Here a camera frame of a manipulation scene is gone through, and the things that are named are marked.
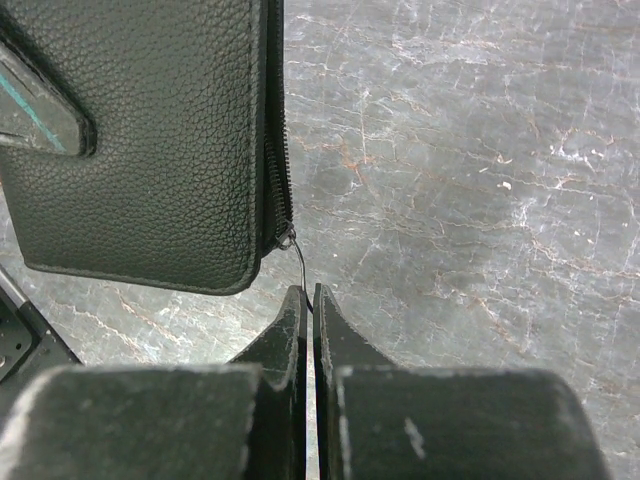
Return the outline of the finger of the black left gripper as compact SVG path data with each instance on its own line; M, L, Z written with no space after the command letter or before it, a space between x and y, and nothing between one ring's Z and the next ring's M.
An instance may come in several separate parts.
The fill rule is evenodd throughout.
M1 145L66 157L95 152L95 122L58 63L88 52L83 31L57 18L41 33L1 11Z

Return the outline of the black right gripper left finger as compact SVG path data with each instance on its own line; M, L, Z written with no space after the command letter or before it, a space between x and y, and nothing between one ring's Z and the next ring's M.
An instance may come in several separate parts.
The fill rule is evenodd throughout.
M32 364L1 397L5 479L301 479L306 320L275 320L216 365Z

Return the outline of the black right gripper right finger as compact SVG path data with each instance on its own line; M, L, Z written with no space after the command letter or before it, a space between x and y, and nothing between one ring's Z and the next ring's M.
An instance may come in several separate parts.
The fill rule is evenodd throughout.
M607 479L581 403L541 369L406 368L315 289L313 352L324 479Z

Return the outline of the black zippered tool case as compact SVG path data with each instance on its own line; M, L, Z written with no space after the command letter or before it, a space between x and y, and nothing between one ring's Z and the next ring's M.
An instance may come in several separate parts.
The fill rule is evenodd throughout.
M35 270L208 295L247 289L296 243L280 1L5 1L88 52L58 63L95 152L1 145L1 183Z

